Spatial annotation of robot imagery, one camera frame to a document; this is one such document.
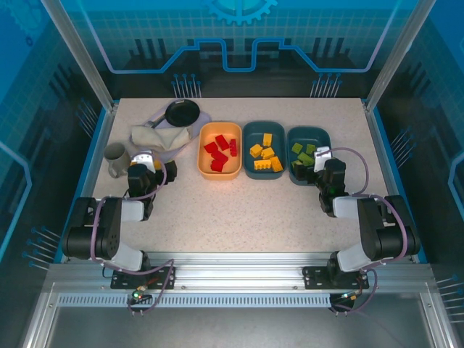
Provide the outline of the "beige woven cloth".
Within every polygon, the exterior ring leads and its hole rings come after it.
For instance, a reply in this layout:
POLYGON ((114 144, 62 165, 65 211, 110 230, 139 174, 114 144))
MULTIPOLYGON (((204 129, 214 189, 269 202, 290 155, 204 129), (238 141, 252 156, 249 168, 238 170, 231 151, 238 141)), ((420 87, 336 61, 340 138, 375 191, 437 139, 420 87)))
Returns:
POLYGON ((131 139, 136 146, 156 152, 168 152, 182 147, 191 140, 191 127, 150 128, 137 125, 131 129, 131 139))

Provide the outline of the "grey mug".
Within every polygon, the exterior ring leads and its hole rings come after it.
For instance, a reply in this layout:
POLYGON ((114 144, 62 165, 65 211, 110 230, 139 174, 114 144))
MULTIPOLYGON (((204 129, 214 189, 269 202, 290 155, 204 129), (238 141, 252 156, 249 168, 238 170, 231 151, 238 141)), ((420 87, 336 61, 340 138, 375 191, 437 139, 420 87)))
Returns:
POLYGON ((112 178, 127 174, 131 157, 124 144, 120 142, 108 144, 104 149, 104 158, 108 162, 108 173, 112 178))

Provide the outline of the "teal plastic container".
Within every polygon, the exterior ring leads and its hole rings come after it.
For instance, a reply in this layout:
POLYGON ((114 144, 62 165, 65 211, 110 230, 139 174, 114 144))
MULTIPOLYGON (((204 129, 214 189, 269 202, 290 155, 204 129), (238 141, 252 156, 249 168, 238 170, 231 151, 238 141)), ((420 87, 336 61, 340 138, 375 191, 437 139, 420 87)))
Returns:
POLYGON ((316 148, 322 146, 329 146, 331 148, 330 136, 322 128, 312 126, 294 127, 287 133, 286 155, 289 162, 289 177, 291 181, 298 186, 309 186, 306 174, 310 170, 314 170, 314 165, 305 166, 302 164, 296 170, 292 169, 291 163, 295 160, 298 160, 298 154, 295 154, 291 151, 294 143, 303 145, 301 152, 304 153, 308 144, 314 144, 316 148))
POLYGON ((244 126, 243 137, 243 165, 247 176, 255 180, 275 180, 280 178, 287 165, 286 139, 283 126, 280 123, 268 120, 252 121, 244 126), (262 157, 254 158, 250 154, 250 149, 256 144, 259 144, 264 149, 265 146, 262 145, 262 142, 266 133, 272 135, 270 147, 275 152, 275 156, 277 156, 283 168, 278 172, 274 172, 272 168, 265 170, 255 170, 254 168, 254 161, 261 160, 262 157))

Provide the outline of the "orange plastic container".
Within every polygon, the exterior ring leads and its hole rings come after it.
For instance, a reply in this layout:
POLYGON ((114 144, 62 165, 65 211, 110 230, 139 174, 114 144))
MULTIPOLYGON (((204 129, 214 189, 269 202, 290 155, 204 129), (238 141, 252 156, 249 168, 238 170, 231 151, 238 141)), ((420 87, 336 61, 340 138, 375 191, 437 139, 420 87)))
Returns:
POLYGON ((241 127, 236 123, 231 122, 211 122, 202 127, 199 134, 199 149, 197 155, 197 168, 202 174, 203 178, 214 181, 231 181, 235 179, 242 168, 242 130, 241 127), (213 161, 211 154, 204 150, 204 145, 215 142, 215 137, 218 135, 224 135, 228 142, 231 139, 236 139, 238 147, 238 155, 232 157, 230 155, 229 148, 222 151, 218 146, 218 150, 224 153, 228 157, 228 161, 225 163, 223 171, 216 173, 211 171, 210 163, 213 161))

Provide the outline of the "blue table side rim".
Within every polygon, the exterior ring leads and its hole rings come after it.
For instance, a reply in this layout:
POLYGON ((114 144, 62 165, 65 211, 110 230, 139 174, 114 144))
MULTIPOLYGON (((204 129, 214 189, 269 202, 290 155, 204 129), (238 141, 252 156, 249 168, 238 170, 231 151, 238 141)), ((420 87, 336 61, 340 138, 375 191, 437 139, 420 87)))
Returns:
POLYGON ((86 179, 88 177, 88 173, 89 173, 89 170, 90 170, 90 167, 91 167, 91 161, 92 161, 94 153, 96 151, 96 146, 98 144, 99 136, 100 136, 104 121, 106 120, 106 116, 107 116, 107 111, 106 111, 105 108, 102 107, 101 111, 99 112, 99 118, 98 118, 97 123, 96 123, 96 130, 94 131, 94 134, 92 136, 91 143, 89 145, 88 152, 87 152, 87 155, 86 155, 86 159, 85 159, 85 161, 83 163, 83 167, 82 167, 82 170, 80 172, 80 177, 79 177, 79 180, 78 180, 78 184, 76 186, 74 197, 72 198, 72 202, 71 202, 71 205, 70 205, 70 210, 69 210, 69 212, 67 214, 67 218, 66 218, 66 221, 65 221, 65 224, 64 224, 62 236, 61 236, 61 238, 59 240, 59 245, 58 245, 57 251, 56 251, 56 253, 54 255, 54 260, 53 260, 54 264, 62 263, 63 251, 62 251, 61 243, 62 243, 62 240, 63 240, 63 238, 65 236, 65 231, 66 231, 67 225, 68 225, 68 223, 70 221, 70 217, 71 217, 75 202, 76 202, 77 198, 79 198, 80 195, 83 193, 83 188, 84 188, 84 185, 86 183, 86 179))
POLYGON ((390 145, 390 141, 389 141, 389 139, 387 137, 386 129, 385 129, 384 123, 383 123, 383 121, 381 119, 381 115, 380 115, 377 108, 374 109, 373 116, 374 116, 374 119, 375 119, 375 122, 376 122, 376 126, 378 128, 379 134, 380 134, 381 143, 382 143, 382 145, 383 145, 383 147, 385 149, 385 152, 386 152, 386 161, 388 162, 388 168, 389 168, 389 170, 391 172, 390 176, 391 176, 391 180, 393 182, 392 185, 396 189, 398 194, 401 195, 405 199, 407 208, 409 209, 411 217, 413 217, 413 213, 412 213, 411 208, 410 208, 410 203, 409 203, 409 201, 407 199, 407 194, 405 192, 405 188, 404 188, 404 185, 402 183, 402 179, 400 177, 399 169, 398 169, 397 164, 396 164, 395 159, 394 159, 393 150, 392 150, 392 147, 390 145))

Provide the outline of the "black frying pan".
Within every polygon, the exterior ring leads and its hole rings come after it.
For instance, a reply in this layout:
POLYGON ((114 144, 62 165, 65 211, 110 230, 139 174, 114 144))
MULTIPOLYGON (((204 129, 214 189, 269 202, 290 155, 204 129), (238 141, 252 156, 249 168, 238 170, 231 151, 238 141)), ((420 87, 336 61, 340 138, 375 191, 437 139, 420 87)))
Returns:
POLYGON ((199 118, 200 108, 189 99, 173 101, 165 110, 166 121, 174 127, 187 127, 199 118))

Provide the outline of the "steel sheet shelf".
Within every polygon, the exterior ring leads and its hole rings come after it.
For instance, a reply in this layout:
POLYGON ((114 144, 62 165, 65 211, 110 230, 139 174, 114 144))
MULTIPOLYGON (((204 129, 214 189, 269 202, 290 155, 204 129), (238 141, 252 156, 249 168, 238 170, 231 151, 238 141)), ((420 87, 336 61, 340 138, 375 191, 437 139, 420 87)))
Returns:
POLYGON ((437 294, 378 294, 324 308, 64 307, 46 295, 20 348, 464 348, 437 294))

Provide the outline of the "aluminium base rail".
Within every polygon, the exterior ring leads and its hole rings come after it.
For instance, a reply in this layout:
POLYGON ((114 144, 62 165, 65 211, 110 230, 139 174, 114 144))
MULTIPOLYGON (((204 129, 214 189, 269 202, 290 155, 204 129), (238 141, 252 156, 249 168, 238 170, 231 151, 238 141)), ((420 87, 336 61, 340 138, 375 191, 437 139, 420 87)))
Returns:
MULTIPOLYGON (((174 261, 177 293, 289 293, 305 289, 305 266, 326 265, 327 252, 196 253, 151 252, 153 265, 174 261)), ((382 294, 436 291, 429 264, 400 260, 376 268, 382 294)), ((109 280, 91 261, 71 259, 49 267, 43 291, 56 293, 108 292, 109 280)))

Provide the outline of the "aluminium frame post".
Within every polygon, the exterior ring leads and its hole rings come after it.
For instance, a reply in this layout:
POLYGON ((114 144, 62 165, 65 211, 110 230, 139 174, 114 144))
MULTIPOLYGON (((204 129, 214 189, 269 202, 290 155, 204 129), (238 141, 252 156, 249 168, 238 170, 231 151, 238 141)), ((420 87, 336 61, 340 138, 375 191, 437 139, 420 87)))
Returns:
POLYGON ((78 63, 79 68, 84 74, 97 99, 106 111, 111 112, 114 108, 113 98, 111 97, 69 15, 62 6, 61 1, 41 0, 41 3, 50 16, 56 29, 59 31, 62 39, 66 43, 70 53, 78 63))
POLYGON ((409 52, 413 41, 426 21, 436 0, 418 0, 385 65, 381 69, 365 102, 365 111, 372 112, 394 77, 395 72, 409 52))

